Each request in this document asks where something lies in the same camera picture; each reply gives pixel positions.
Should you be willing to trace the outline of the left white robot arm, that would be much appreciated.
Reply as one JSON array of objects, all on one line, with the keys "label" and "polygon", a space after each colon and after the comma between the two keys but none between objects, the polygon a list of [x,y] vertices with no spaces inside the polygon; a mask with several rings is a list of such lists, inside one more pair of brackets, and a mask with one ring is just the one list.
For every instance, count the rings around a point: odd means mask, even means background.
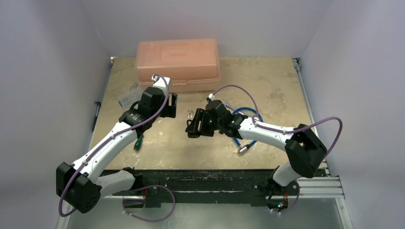
[{"label": "left white robot arm", "polygon": [[107,165],[128,145],[150,129],[159,117],[175,118],[174,103],[168,105],[166,87],[149,87],[130,109],[125,111],[113,129],[95,147],[71,164],[62,162],[56,169],[56,194],[59,196],[58,213],[68,217],[76,210],[85,214],[98,201],[121,191],[137,195],[145,186],[142,174],[134,169],[103,176]]}]

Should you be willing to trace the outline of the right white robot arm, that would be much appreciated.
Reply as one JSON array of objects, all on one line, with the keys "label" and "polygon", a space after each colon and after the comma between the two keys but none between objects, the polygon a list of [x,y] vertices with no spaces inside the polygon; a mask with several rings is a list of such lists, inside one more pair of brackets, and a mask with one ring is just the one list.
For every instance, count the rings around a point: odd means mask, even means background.
[{"label": "right white robot arm", "polygon": [[274,194],[280,194],[298,178],[313,178],[327,154],[325,145],[310,127],[266,124],[256,117],[231,113],[219,100],[209,102],[204,109],[198,108],[185,129],[189,138],[212,137],[215,131],[230,138],[265,143],[287,154],[288,162],[277,168],[268,181]]}]

